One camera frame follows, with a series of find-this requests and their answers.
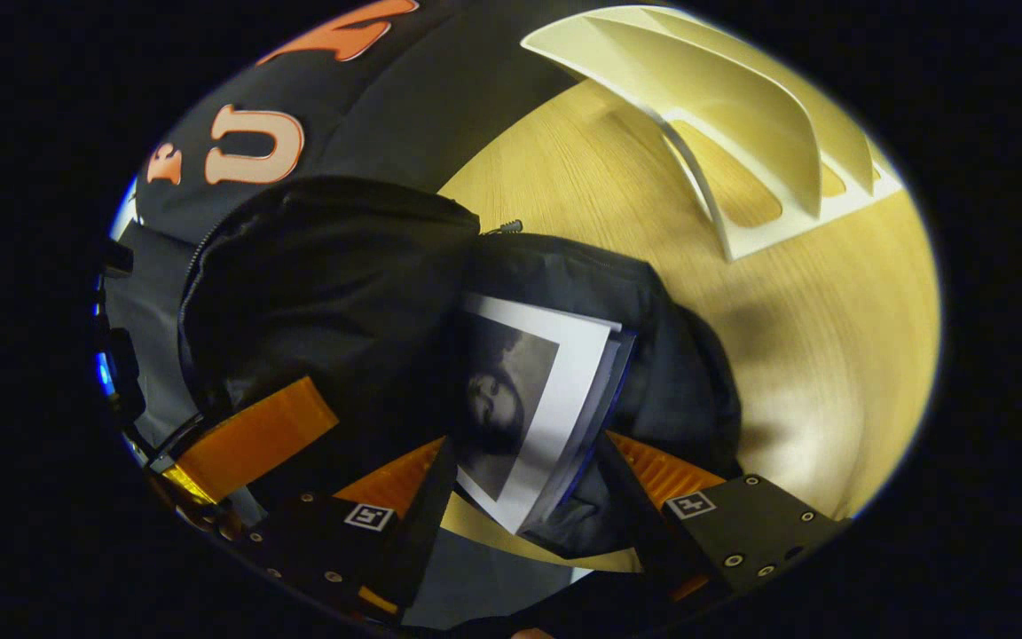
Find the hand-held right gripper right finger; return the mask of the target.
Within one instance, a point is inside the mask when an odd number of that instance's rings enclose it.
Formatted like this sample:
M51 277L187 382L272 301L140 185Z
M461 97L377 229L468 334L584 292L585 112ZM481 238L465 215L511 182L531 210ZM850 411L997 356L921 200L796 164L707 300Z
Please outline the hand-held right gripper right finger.
M769 585L853 524L759 474L722 478L624 433L601 433L594 460L646 579L685 610Z

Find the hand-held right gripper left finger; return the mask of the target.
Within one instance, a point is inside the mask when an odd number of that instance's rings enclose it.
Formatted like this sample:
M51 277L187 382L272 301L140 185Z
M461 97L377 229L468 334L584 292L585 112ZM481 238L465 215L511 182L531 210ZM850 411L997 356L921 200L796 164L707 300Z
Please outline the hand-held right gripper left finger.
M457 482L446 437L337 493L301 491L244 527L234 555L312 605L353 619L413 606Z

